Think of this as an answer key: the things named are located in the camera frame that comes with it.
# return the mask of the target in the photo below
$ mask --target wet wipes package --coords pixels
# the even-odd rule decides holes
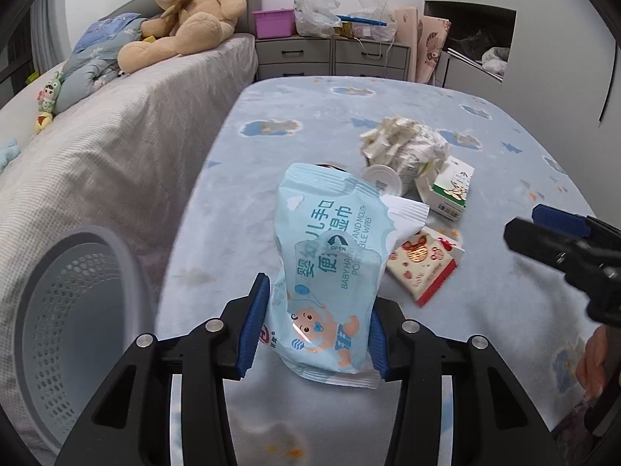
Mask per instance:
[[[384,195],[346,172],[295,163],[274,221],[283,267],[263,336],[300,376],[377,386],[368,354],[371,311],[386,261],[417,233],[428,207]]]

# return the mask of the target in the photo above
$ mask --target silver bolt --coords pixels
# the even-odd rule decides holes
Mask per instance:
[[[472,344],[475,348],[479,348],[480,350],[484,350],[489,345],[487,338],[483,336],[475,336],[472,338]]]
[[[151,335],[140,335],[136,338],[136,345],[140,348],[148,347],[153,343],[153,337]]]
[[[401,327],[406,333],[418,333],[420,331],[420,324],[415,320],[406,320],[401,324]]]
[[[614,268],[607,266],[604,268],[604,275],[606,275],[606,277],[608,278],[616,278],[619,273]]]
[[[224,327],[224,322],[220,319],[211,319],[205,323],[205,329],[215,333]]]

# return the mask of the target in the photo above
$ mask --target pink storage box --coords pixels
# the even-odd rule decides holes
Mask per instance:
[[[257,38],[283,38],[293,35],[296,18],[293,9],[260,10],[253,12]]]

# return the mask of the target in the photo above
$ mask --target blue gripper pad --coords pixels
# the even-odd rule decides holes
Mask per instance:
[[[371,313],[371,325],[369,327],[369,353],[373,367],[380,372],[380,376],[385,380],[390,374],[388,344],[380,318],[375,310]]]
[[[591,235],[591,228],[583,216],[563,212],[547,205],[537,205],[533,209],[533,222],[562,235],[576,238],[588,238]]]
[[[264,276],[262,282],[259,284],[257,295],[250,306],[250,310],[246,316],[246,322],[243,323],[239,335],[239,353],[237,355],[235,368],[237,368],[237,372],[241,378],[243,378],[246,375],[246,371],[252,367],[252,361],[255,359],[259,335],[261,334],[265,312],[268,307],[268,300],[269,278]]]

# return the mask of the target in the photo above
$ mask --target white textured bedspread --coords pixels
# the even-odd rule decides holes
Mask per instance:
[[[31,449],[42,445],[12,360],[30,270],[64,231],[102,225],[140,258],[157,296],[207,152],[256,68],[254,38],[235,35],[116,79],[55,118],[0,174],[0,402]]]

